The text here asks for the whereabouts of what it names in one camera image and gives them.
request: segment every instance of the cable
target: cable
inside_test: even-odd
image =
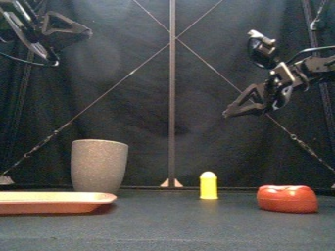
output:
[[[24,59],[16,58],[16,57],[13,57],[13,56],[10,56],[10,55],[2,53],[2,52],[0,52],[0,56],[2,56],[2,57],[6,58],[6,59],[10,59],[10,60],[13,60],[13,61],[16,61],[16,62],[20,62],[20,63],[22,63],[22,64],[28,64],[28,65],[30,65],[30,66],[34,66],[34,67],[48,67],[48,68],[53,68],[53,67],[57,67],[57,66],[58,66],[58,61],[54,61],[54,62],[52,62],[52,64],[48,65],[48,64],[40,64],[40,63],[30,62],[30,61],[26,61],[26,60],[24,60]]]

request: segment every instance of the black curtain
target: black curtain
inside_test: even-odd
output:
[[[313,13],[317,4],[312,2]],[[176,1],[173,170],[168,166],[169,1],[61,0],[49,1],[46,9],[88,26],[93,37],[62,50],[57,69],[32,68],[16,133],[10,138],[2,135],[2,165],[13,164],[110,91],[10,171],[16,183],[70,184],[70,142],[97,138],[129,145],[122,185],[159,186],[168,171],[184,186],[197,186],[204,171],[216,173],[221,187],[332,185],[332,172],[292,140],[296,135],[335,166],[317,86],[295,92],[271,118],[223,117],[239,91],[268,75],[247,58],[248,31],[276,38],[283,60],[309,47],[301,1]],[[321,44],[333,42],[333,29],[327,32]],[[1,59],[1,69],[5,132],[20,88],[13,78],[22,78],[17,73],[24,66]]]

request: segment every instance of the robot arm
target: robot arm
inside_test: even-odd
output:
[[[307,90],[311,84],[335,75],[335,56],[327,58],[309,56],[289,64],[300,54],[319,50],[332,50],[335,46],[305,49],[287,63],[280,62],[277,64],[277,54],[273,56],[275,42],[272,42],[272,51],[271,47],[264,51],[260,36],[255,37],[252,36],[253,33],[249,33],[251,40],[257,39],[261,51],[259,51],[257,47],[253,47],[255,42],[252,41],[251,45],[255,52],[248,53],[248,55],[251,55],[252,61],[260,68],[271,69],[269,77],[263,83],[251,84],[245,88],[224,111],[225,118],[249,114],[261,115],[280,109],[288,104],[295,90]]]
[[[49,64],[57,64],[56,53],[62,48],[92,36],[85,26],[58,13],[46,12],[38,16],[26,0],[0,0],[1,16],[9,29],[1,32],[4,35],[0,33],[0,42],[8,42],[9,37],[18,38]]]

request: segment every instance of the red object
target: red object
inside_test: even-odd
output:
[[[257,206],[263,210],[283,213],[316,213],[317,199],[304,185],[263,185],[256,193]]]

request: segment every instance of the wire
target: wire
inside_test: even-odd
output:
[[[24,59],[16,58],[16,57],[13,57],[13,56],[10,56],[10,55],[2,53],[2,52],[0,52],[0,56],[2,56],[2,57],[6,58],[6,59],[10,59],[10,60],[13,60],[13,61],[16,61],[16,62],[20,62],[20,63],[22,63],[22,64],[28,64],[28,65],[30,65],[30,66],[34,66],[34,67],[48,67],[48,68],[53,68],[53,67],[57,67],[57,66],[58,66],[58,61],[54,61],[54,62],[52,62],[52,64],[48,65],[48,64],[40,64],[40,63],[30,62],[30,61],[26,61],[26,60],[24,60]]]
[[[289,64],[296,59],[296,57],[304,53],[311,53],[311,52],[316,52],[316,51],[328,51],[328,50],[335,50],[335,45],[304,49],[287,61],[285,64]]]

